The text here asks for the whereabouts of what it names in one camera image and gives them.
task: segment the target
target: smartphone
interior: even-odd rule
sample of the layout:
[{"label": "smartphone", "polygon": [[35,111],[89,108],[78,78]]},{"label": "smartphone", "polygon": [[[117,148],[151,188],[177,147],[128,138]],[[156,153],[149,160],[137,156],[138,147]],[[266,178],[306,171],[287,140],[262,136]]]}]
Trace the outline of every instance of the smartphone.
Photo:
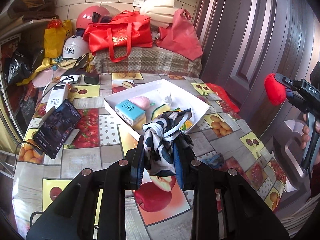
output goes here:
[{"label": "smartphone", "polygon": [[51,159],[55,159],[80,118],[81,115],[74,105],[68,99],[65,99],[48,116],[32,138],[45,154]]}]

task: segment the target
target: apple print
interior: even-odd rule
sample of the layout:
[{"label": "apple print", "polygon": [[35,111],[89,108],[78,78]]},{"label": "apple print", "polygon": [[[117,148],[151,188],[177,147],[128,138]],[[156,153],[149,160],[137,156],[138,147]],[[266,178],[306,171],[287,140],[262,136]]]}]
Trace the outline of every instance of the apple print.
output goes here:
[{"label": "apple print", "polygon": [[71,88],[70,89],[70,93],[76,93],[76,92],[78,92],[78,88]]},{"label": "apple print", "polygon": [[78,93],[80,94],[80,95],[84,95],[84,94],[86,94],[88,91],[87,91],[87,89],[82,89],[82,90],[80,90]]},{"label": "apple print", "polygon": [[112,88],[112,92],[113,93],[117,93],[117,92],[120,92],[120,91],[123,91],[123,90],[126,90],[125,87],[113,87]]},{"label": "apple print", "polygon": [[158,212],[169,205],[172,194],[160,189],[153,182],[147,182],[134,192],[138,206],[146,212]]},{"label": "apple print", "polygon": [[53,187],[51,190],[50,190],[50,198],[51,200],[55,200],[57,198],[57,196],[62,192],[62,189],[59,188],[59,187]]},{"label": "apple print", "polygon": [[150,176],[151,180],[154,184],[156,184],[160,189],[164,191],[171,191],[173,186],[176,184],[176,177],[158,177],[158,176]]}]

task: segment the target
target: light switch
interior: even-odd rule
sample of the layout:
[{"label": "light switch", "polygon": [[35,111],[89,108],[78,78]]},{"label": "light switch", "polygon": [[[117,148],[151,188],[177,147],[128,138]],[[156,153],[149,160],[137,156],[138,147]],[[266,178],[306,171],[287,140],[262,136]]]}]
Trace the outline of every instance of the light switch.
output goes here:
[{"label": "light switch", "polygon": [[144,3],[144,0],[133,0],[133,4],[132,5],[134,7],[142,7],[143,3]]}]

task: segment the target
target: white box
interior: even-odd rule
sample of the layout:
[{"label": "white box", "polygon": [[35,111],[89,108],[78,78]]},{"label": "white box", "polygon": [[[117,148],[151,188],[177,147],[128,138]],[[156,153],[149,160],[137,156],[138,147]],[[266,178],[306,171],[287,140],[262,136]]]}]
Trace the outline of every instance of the white box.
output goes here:
[{"label": "white box", "polygon": [[104,106],[105,109],[116,118],[117,122],[126,127],[128,132],[138,141],[140,135],[144,135],[143,130],[135,131],[115,112],[115,106],[125,99],[131,99],[138,96],[147,97],[150,99],[151,103],[155,103],[155,105],[151,106],[146,111],[146,123],[150,123],[153,110],[163,104],[159,95],[160,90],[170,91],[172,98],[171,109],[179,107],[183,111],[191,108],[192,117],[189,120],[191,121],[192,126],[187,129],[186,132],[193,128],[209,109],[209,105],[204,101],[164,79],[142,84],[107,96],[104,99]]}]

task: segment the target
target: white helmet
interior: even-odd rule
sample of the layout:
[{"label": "white helmet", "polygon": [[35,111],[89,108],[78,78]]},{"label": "white helmet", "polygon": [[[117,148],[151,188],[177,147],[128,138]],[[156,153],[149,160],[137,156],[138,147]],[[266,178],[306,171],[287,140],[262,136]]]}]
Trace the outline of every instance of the white helmet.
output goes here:
[{"label": "white helmet", "polygon": [[90,52],[89,43],[84,41],[81,36],[73,35],[66,40],[62,57],[78,59],[88,52]]}]

